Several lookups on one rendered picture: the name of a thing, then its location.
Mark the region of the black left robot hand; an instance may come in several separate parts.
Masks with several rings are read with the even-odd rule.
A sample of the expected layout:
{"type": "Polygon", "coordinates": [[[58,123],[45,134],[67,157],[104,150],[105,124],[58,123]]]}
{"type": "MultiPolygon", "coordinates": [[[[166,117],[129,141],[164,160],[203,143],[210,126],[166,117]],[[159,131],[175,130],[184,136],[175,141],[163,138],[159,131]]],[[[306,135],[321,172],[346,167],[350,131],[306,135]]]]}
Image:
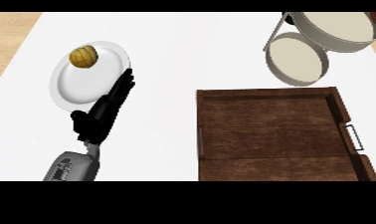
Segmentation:
{"type": "Polygon", "coordinates": [[[126,69],[108,93],[98,98],[89,111],[72,111],[73,132],[79,141],[94,145],[100,145],[104,141],[133,85],[132,70],[126,69]]]}

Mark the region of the brown wooden tray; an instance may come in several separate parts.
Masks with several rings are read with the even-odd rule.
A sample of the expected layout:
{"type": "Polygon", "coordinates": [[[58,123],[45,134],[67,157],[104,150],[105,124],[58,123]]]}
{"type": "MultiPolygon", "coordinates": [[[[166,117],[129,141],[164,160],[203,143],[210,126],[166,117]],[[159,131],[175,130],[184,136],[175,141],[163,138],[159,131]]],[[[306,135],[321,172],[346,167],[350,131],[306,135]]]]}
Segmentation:
{"type": "Polygon", "coordinates": [[[337,90],[195,92],[200,181],[376,181],[337,90]]]}

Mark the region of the white round plate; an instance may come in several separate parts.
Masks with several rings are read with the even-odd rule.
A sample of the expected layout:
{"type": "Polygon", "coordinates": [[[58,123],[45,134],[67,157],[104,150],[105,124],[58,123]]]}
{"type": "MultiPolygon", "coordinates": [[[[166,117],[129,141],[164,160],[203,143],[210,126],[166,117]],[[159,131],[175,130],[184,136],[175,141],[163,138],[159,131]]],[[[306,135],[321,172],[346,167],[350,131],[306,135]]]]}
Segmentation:
{"type": "Polygon", "coordinates": [[[55,106],[66,112],[86,112],[101,95],[105,95],[123,73],[130,67],[123,48],[107,41],[89,43],[98,60],[91,68],[76,68],[64,56],[49,78],[49,97],[55,106]]]}

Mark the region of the yellow-green round melon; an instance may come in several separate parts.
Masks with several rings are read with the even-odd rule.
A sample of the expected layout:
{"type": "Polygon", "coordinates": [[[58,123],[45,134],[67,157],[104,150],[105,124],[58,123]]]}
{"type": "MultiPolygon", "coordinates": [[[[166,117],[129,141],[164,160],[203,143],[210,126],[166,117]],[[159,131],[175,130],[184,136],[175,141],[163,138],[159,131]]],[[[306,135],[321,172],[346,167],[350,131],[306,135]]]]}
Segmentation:
{"type": "Polygon", "coordinates": [[[69,62],[76,68],[91,68],[98,61],[98,54],[91,45],[80,46],[69,54],[69,62]]]}

